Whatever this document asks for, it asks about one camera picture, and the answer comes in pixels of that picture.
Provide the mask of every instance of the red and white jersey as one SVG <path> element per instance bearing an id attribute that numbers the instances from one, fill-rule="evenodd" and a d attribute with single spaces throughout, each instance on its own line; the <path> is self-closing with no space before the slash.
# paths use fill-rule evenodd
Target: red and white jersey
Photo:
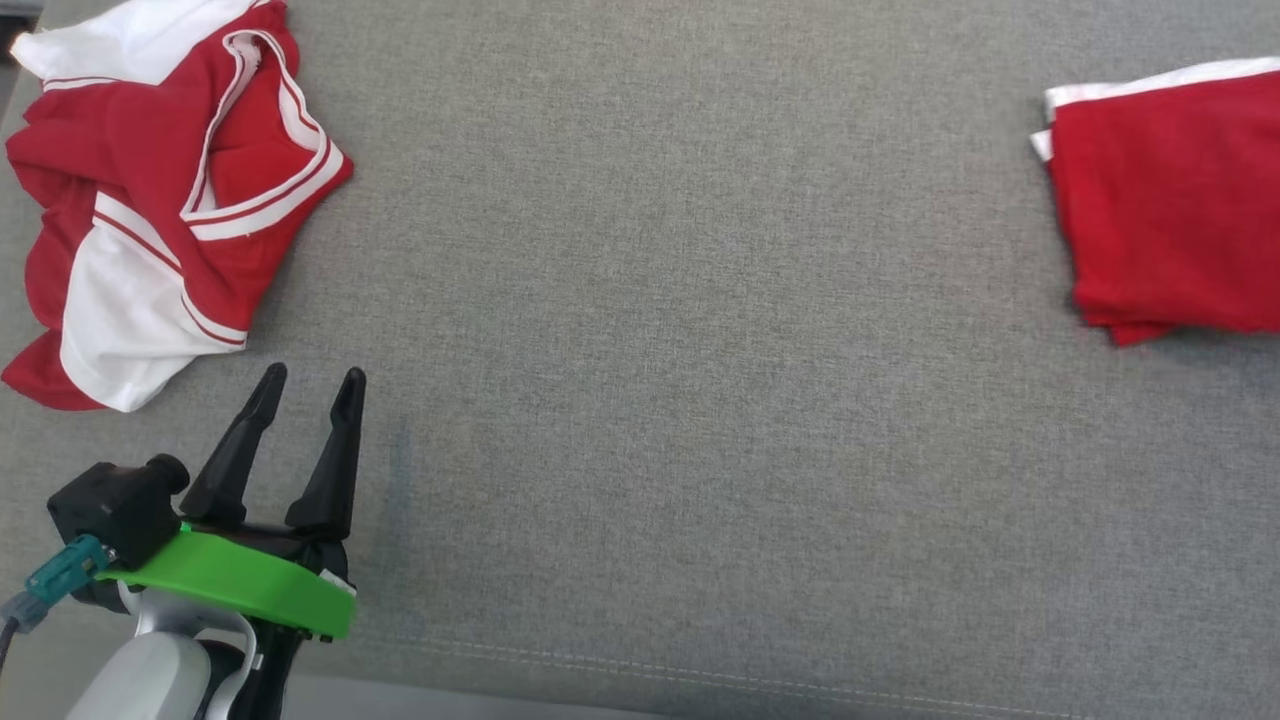
<path id="1" fill-rule="evenodd" d="M 1056 87 L 1048 163 L 1075 304 L 1117 345 L 1280 331 L 1280 58 Z"/>
<path id="2" fill-rule="evenodd" d="M 44 81 L 8 142 L 46 210 L 4 370 L 50 407 L 134 410 L 244 347 L 310 211 L 352 164 L 307 111 L 280 0 L 131 0 L 13 55 Z"/>

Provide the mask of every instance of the white stitching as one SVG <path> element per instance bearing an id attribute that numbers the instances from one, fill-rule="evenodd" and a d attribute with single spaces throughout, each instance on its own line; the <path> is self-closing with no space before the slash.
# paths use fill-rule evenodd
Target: white stitching
<path id="1" fill-rule="evenodd" d="M 1075 715 L 1075 714 L 1065 714 L 1065 712 L 1044 712 L 1044 711 L 1041 711 L 1041 710 L 1021 710 L 1021 708 L 1018 708 L 1018 707 L 1005 707 L 1005 706 L 1000 706 L 1000 705 L 982 705 L 982 703 L 977 703 L 977 702 L 960 702 L 960 701 L 954 701 L 954 700 L 934 700 L 934 698 L 929 698 L 929 697 L 908 696 L 908 694 L 897 694 L 897 693 L 878 693 L 878 692 L 873 692 L 873 691 L 859 691 L 859 689 L 854 689 L 854 688 L 836 688 L 836 687 L 829 687 L 829 685 L 814 685 L 814 684 L 809 684 L 809 683 L 792 683 L 792 682 L 787 682 L 787 680 L 769 680 L 769 679 L 764 679 L 764 678 L 751 678 L 751 676 L 748 676 L 748 675 L 726 675 L 723 673 L 708 673 L 708 671 L 704 671 L 704 670 L 687 670 L 687 669 L 684 669 L 684 667 L 671 667 L 671 666 L 666 666 L 666 665 L 650 665 L 650 664 L 645 664 L 645 662 L 634 662 L 634 661 L 630 661 L 630 660 L 608 660 L 608 659 L 603 659 L 603 657 L 590 657 L 590 656 L 585 656 L 585 655 L 570 655 L 570 653 L 550 652 L 550 651 L 541 651 L 541 650 L 525 650 L 525 648 L 518 648 L 518 647 L 504 647 L 504 646 L 497 646 L 497 644 L 470 643 L 470 642 L 462 642 L 462 641 L 448 641 L 448 639 L 443 639 L 443 638 L 429 638 L 429 637 L 406 638 L 403 635 L 385 635 L 381 639 L 384 642 L 388 642 L 388 641 L 389 642 L 394 642 L 396 644 L 412 643 L 412 642 L 426 642 L 426 643 L 435 643 L 435 644 L 445 644 L 445 646 L 457 646 L 457 647 L 466 647 L 466 648 L 474 648 L 474 650 L 484 650 L 484 651 L 490 651 L 490 652 L 507 652 L 507 653 L 515 653 L 515 655 L 535 655 L 535 656 L 540 656 L 540 657 L 553 657 L 553 659 L 558 659 L 558 660 L 572 660 L 572 661 L 577 661 L 577 662 L 594 662 L 596 665 L 614 665 L 614 666 L 639 667 L 639 669 L 643 669 L 643 670 L 653 670 L 653 671 L 657 671 L 657 673 L 667 673 L 668 675 L 660 675 L 660 676 L 667 678 L 669 680 L 678 680 L 678 682 L 684 682 L 686 679 L 685 678 L 672 676 L 669 674 L 671 673 L 678 673 L 678 674 L 685 674 L 685 675 L 701 675 L 701 676 L 705 676 L 705 678 L 719 678 L 719 679 L 723 679 L 723 680 L 733 680 L 733 682 L 737 682 L 737 683 L 746 683 L 748 687 L 745 689 L 758 689 L 760 692 L 781 692 L 781 691 L 771 691 L 768 688 L 760 687 L 760 685 L 768 684 L 768 685 L 781 685 L 781 687 L 787 687 L 787 688 L 800 688 L 800 689 L 808 689 L 808 691 L 820 691 L 820 692 L 827 692 L 827 693 L 842 693 L 842 694 L 878 697 L 878 698 L 896 700 L 896 701 L 904 701 L 904 702 L 927 702 L 927 703 L 933 703 L 933 705 L 950 705 L 950 706 L 955 706 L 955 707 L 969 707 L 969 708 L 975 708 L 975 710 L 996 710 L 996 711 L 1001 711 L 1001 712 L 1015 712 L 1015 714 L 1019 714 L 1019 715 L 1039 715 L 1039 716 L 1043 716 L 1043 717 L 1064 717 L 1066 720 L 1096 720 L 1094 717 L 1091 717 L 1088 715 Z M 628 673 L 628 674 L 639 675 L 639 673 Z M 744 689 L 741 685 L 724 685 L 724 684 L 721 684 L 721 683 L 709 683 L 709 684 L 716 684 L 718 687 L 731 687 L 731 688 Z M 805 694 L 803 697 L 819 697 L 819 696 L 808 696 L 808 694 Z M 838 698 L 838 697 L 827 697 L 826 700 L 835 700 L 835 701 L 845 702 L 845 698 Z M 931 708 L 911 707 L 910 710 L 931 710 Z M 954 712 L 954 711 L 937 710 L 937 712 Z"/>
<path id="2" fill-rule="evenodd" d="M 690 678 L 675 678 L 675 676 L 671 676 L 671 675 L 650 675 L 650 674 L 646 674 L 646 673 L 635 673 L 632 670 L 617 670 L 617 669 L 608 669 L 608 667 L 591 667 L 589 665 L 568 665 L 568 664 L 564 664 L 564 662 L 552 662 L 552 661 L 548 661 L 548 660 L 531 660 L 531 659 L 527 659 L 527 657 L 503 657 L 500 655 L 483 655 L 483 653 L 479 653 L 479 652 L 458 652 L 456 650 L 431 648 L 431 647 L 428 647 L 428 648 L 424 648 L 424 650 L 426 650 L 428 652 L 435 652 L 435 653 L 439 653 L 439 655 L 449 655 L 449 656 L 454 656 L 454 657 L 475 657 L 475 659 L 480 659 L 480 660 L 497 660 L 497 661 L 500 661 L 500 662 L 522 662 L 525 665 L 544 665 L 544 666 L 548 666 L 548 667 L 559 667 L 559 669 L 564 669 L 564 670 L 588 670 L 588 671 L 591 671 L 591 673 L 608 673 L 611 675 L 631 675 L 631 676 L 635 676 L 635 678 L 649 678 L 652 680 L 675 680 L 677 683 L 691 683 L 691 684 L 698 684 L 698 685 L 710 685 L 710 687 L 716 687 L 716 688 L 732 688 L 732 689 L 736 689 L 736 691 L 754 691 L 754 692 L 764 692 L 764 693 L 772 693 L 772 694 L 803 697 L 803 698 L 809 698 L 809 700 L 836 701 L 836 702 L 844 702 L 846 705 L 863 705 L 863 706 L 869 706 L 869 707 L 891 707 L 893 710 L 916 710 L 916 711 L 920 711 L 920 712 L 934 712 L 934 714 L 941 714 L 941 715 L 959 715 L 959 716 L 963 716 L 963 717 L 983 717 L 983 719 L 987 719 L 987 720 L 1004 720 L 998 715 L 983 715 L 980 712 L 961 712 L 959 710 L 942 710 L 942 708 L 938 708 L 938 707 L 913 707 L 910 705 L 890 705 L 887 702 L 870 702 L 870 701 L 865 701 L 865 700 L 851 700 L 851 698 L 847 698 L 847 697 L 831 697 L 831 696 L 820 696 L 820 694 L 796 693 L 796 692 L 790 692 L 790 691 L 771 691 L 768 688 L 748 688 L 748 687 L 742 687 L 742 685 L 730 685 L 727 683 L 712 683 L 709 680 L 694 680 L 694 679 L 690 679 Z"/>

